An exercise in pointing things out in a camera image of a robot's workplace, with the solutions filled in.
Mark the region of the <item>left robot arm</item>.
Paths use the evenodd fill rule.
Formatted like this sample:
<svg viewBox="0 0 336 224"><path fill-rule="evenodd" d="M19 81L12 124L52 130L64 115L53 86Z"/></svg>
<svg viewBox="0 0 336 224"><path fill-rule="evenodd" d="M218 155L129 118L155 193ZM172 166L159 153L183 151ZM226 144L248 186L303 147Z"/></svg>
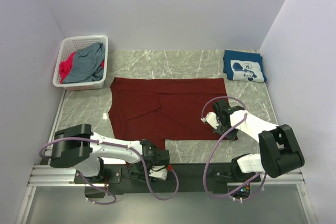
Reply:
<svg viewBox="0 0 336 224"><path fill-rule="evenodd" d="M107 176L104 158L127 165L126 178L145 181L166 180L170 155L148 140L125 141L108 138L91 131L90 124L80 124L57 131L54 140L72 138L53 144L50 166L75 168L90 182L97 183Z"/></svg>

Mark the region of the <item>black base beam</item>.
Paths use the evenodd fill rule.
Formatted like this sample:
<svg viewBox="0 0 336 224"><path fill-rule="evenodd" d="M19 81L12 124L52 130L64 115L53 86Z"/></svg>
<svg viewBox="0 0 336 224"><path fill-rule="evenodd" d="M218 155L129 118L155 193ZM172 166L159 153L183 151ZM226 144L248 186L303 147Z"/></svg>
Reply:
<svg viewBox="0 0 336 224"><path fill-rule="evenodd" d="M165 180L154 178L149 172L149 182L155 193L192 193L204 191L203 174L205 164L173 164L174 171L168 172ZM260 175L256 173L242 173L235 163L212 163L206 173L206 186L210 193L223 195L231 192L233 197L247 198L250 195L250 185L243 185L235 190L232 183L239 185L247 182L260 182ZM77 171L74 177L75 184L101 184L105 189L115 195L148 193L145 175L137 171L134 165L104 165L101 175L94 178L82 177Z"/></svg>

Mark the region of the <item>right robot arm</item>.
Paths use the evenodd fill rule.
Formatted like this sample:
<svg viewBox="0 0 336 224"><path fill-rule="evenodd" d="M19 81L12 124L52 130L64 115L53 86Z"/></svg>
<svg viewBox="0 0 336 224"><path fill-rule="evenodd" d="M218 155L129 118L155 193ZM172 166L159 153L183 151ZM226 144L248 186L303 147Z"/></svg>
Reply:
<svg viewBox="0 0 336 224"><path fill-rule="evenodd" d="M213 110L207 113L205 122L214 132L227 132L226 138L233 139L241 131L259 144L259 153L236 158L241 173L266 173L277 178L304 166L303 153L289 125L269 123L242 106L231 107L225 100L215 102Z"/></svg>

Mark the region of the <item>dark red t shirt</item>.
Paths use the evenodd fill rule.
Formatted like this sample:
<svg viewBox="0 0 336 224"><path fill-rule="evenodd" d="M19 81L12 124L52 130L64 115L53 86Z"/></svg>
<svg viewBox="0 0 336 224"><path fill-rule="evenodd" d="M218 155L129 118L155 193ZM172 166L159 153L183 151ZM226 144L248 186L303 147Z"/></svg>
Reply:
<svg viewBox="0 0 336 224"><path fill-rule="evenodd" d="M206 103L226 96L223 79L114 78L108 112L114 137L147 139L159 149L165 140L217 140L219 134L201 121Z"/></svg>

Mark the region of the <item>white plastic laundry basket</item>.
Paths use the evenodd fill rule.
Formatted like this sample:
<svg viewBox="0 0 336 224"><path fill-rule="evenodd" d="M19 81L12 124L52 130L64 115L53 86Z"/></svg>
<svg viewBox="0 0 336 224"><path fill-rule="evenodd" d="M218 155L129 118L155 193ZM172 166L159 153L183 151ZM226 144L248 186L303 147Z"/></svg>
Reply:
<svg viewBox="0 0 336 224"><path fill-rule="evenodd" d="M60 63L68 60L68 58L73 52L82 48L86 48L94 44L95 42L101 42L105 46L104 69L102 79L93 82L70 83L70 84L61 83L60 82L61 75L59 73ZM109 47L109 38L106 35L74 36L65 38L60 45L53 76L53 85L59 88L64 88L68 91L92 90L103 88L107 76L108 47Z"/></svg>

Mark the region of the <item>pink red t shirt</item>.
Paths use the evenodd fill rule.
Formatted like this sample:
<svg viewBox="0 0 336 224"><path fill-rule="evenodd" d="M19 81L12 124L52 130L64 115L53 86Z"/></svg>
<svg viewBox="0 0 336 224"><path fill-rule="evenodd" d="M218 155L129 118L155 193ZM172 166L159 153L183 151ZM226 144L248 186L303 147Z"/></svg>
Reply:
<svg viewBox="0 0 336 224"><path fill-rule="evenodd" d="M65 78L69 75L71 69L72 69L72 62L73 62L73 57L76 54L76 52L72 52L69 56L69 58L66 61L62 61L59 64L59 75L60 75L60 84L63 84ZM99 81L102 79L103 75L103 69L104 69L104 60L102 61L101 65L99 66L98 70L90 77L87 79L81 81L81 82L94 82L94 81Z"/></svg>

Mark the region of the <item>aluminium rail frame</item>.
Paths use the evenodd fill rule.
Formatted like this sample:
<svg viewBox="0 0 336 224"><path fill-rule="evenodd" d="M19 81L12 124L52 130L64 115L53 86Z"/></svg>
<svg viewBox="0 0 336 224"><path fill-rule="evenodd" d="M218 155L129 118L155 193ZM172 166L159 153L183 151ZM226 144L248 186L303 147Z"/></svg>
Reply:
<svg viewBox="0 0 336 224"><path fill-rule="evenodd" d="M25 223L37 187L74 187L76 171L72 168L56 169L48 165L35 165L27 184L24 200L19 210L17 223ZM296 185L300 201L308 223L317 223L317 218L306 187L306 181L300 169L289 172L278 178L267 177L264 185Z"/></svg>

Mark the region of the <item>folded blue t shirt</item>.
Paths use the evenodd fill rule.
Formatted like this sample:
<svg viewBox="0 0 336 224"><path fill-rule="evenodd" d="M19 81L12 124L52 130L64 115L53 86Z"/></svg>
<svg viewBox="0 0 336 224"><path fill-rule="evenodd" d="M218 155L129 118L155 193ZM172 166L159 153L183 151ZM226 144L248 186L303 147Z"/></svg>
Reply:
<svg viewBox="0 0 336 224"><path fill-rule="evenodd" d="M267 77L262 60L263 57L257 53L224 50L223 73L232 81L264 83Z"/></svg>

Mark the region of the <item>grey blue t shirt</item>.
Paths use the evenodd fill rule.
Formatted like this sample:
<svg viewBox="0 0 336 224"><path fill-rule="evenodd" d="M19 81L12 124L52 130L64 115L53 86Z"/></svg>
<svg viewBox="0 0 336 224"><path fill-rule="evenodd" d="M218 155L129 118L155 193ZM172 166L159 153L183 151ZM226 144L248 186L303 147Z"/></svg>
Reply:
<svg viewBox="0 0 336 224"><path fill-rule="evenodd" d="M77 50L72 59L70 72L62 81L64 84L96 82L103 78L106 49L103 43L96 42Z"/></svg>

